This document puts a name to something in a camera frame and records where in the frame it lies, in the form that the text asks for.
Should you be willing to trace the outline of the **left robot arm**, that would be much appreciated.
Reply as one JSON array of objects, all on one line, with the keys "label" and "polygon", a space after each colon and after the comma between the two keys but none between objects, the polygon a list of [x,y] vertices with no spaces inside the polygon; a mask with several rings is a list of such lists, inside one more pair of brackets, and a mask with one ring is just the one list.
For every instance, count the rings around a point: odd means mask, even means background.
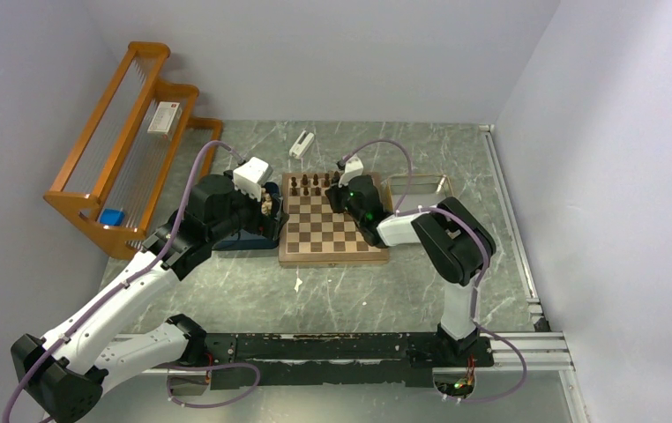
[{"label": "left robot arm", "polygon": [[75,422],[118,384],[163,364],[213,363],[206,333],[183,314],[125,345],[119,331],[160,294],[209,259],[214,247],[246,232],[276,240],[286,222],[279,186],[255,183],[251,192],[230,172],[188,186],[178,209],[157,228],[124,271],[72,317],[46,334],[26,334],[11,347],[19,385],[48,420]]}]

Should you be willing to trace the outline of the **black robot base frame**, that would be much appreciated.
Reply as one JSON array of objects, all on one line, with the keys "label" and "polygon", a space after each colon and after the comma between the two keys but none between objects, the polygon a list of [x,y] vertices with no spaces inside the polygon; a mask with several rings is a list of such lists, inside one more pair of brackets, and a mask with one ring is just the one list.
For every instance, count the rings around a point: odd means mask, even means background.
[{"label": "black robot base frame", "polygon": [[209,333],[192,337],[175,363],[217,366],[211,387],[227,390],[250,386],[256,379],[253,371],[235,368],[237,363],[256,366],[262,386],[401,383],[435,388],[437,370],[492,367],[495,361],[488,338],[479,335],[470,348],[455,355],[439,346],[436,331]]}]

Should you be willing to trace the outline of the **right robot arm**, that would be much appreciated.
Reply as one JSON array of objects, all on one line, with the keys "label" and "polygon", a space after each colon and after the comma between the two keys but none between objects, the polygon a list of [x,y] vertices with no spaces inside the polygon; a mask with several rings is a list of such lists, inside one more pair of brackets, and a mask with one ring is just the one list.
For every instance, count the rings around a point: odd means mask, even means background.
[{"label": "right robot arm", "polygon": [[496,252],[489,232],[456,197],[412,211],[389,212],[368,175],[334,183],[325,191],[332,210],[346,213],[371,247],[419,244],[445,281],[444,309],[437,329],[438,354],[458,365],[472,352],[479,284]]}]

